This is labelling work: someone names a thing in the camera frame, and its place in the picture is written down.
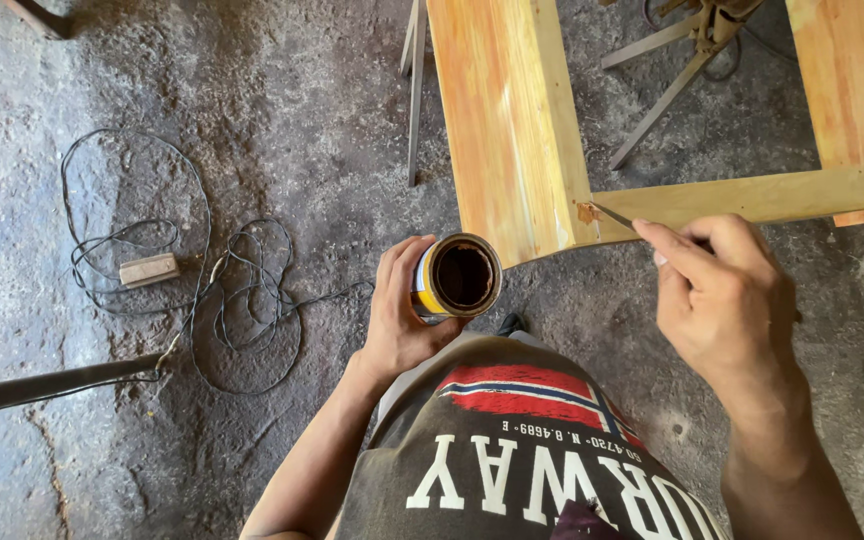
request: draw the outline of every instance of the graphic print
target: graphic print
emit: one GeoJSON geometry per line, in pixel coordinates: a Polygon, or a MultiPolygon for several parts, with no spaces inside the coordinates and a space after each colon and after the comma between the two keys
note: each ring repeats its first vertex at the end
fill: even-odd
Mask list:
{"type": "Polygon", "coordinates": [[[581,378],[530,365],[462,366],[436,389],[468,410],[579,422],[645,450],[612,402],[581,378]]]}

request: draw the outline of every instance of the t-shirt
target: t-shirt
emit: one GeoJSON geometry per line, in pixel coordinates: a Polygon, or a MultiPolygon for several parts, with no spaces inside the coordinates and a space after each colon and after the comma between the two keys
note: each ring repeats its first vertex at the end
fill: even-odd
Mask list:
{"type": "Polygon", "coordinates": [[[437,365],[359,456],[336,538],[548,540],[568,500],[630,540],[728,538],[568,358],[487,337],[437,365]]]}

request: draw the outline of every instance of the concrete floor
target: concrete floor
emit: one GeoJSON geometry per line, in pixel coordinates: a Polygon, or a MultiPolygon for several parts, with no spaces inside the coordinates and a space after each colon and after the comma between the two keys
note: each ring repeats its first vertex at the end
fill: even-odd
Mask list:
{"type": "MultiPolygon", "coordinates": [[[[69,275],[58,164],[96,127],[145,130],[184,149],[211,198],[213,242],[249,219],[279,218],[294,238],[286,289],[298,299],[370,279],[380,253],[407,235],[459,230],[431,47],[420,185],[405,187],[407,88],[396,66],[406,0],[43,4],[75,16],[75,39],[41,40],[0,2],[0,381],[162,350],[181,325],[176,314],[103,314],[69,275]]],[[[638,3],[559,0],[558,8],[594,190],[819,167],[798,71],[746,40],[733,78],[698,80],[627,167],[609,172],[611,153],[686,64],[690,45],[604,73],[605,53],[648,33],[638,3]]],[[[774,0],[750,27],[791,51],[787,20],[774,0]]],[[[71,190],[90,234],[170,217],[182,230],[175,251],[194,267],[202,204],[174,158],[116,139],[77,159],[71,190]],[[126,169],[131,179],[119,179],[126,169]]],[[[799,283],[798,359],[864,530],[864,226],[813,220],[765,234],[799,283]]],[[[220,253],[214,247],[210,261],[220,253]]],[[[718,476],[727,419],[652,323],[650,251],[563,252],[508,277],[498,308],[474,329],[525,313],[725,520],[718,476]]],[[[176,296],[189,283],[168,290],[176,296]]],[[[365,338],[366,302],[330,300],[303,313],[299,361],[261,397],[210,391],[184,355],[158,384],[0,411],[0,538],[234,537],[365,338]]],[[[283,348],[294,346],[289,339],[283,348]]],[[[204,371],[227,387],[257,388],[282,369],[282,354],[229,355],[207,331],[197,346],[204,371]]]]}

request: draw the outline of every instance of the black pipe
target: black pipe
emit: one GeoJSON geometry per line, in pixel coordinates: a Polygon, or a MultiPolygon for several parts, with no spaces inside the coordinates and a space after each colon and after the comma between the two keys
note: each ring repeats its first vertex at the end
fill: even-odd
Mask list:
{"type": "Polygon", "coordinates": [[[146,354],[132,360],[67,369],[49,374],[37,374],[0,382],[0,409],[59,397],[76,390],[85,390],[103,383],[114,382],[129,375],[156,369],[162,352],[146,354]]]}

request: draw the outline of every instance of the open can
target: open can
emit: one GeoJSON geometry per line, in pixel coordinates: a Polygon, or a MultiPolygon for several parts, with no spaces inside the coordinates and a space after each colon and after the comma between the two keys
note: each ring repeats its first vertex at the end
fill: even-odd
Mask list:
{"type": "Polygon", "coordinates": [[[474,317],[502,290],[502,264],[489,242],[459,232],[432,244],[415,267],[412,306],[422,316],[474,317]]]}

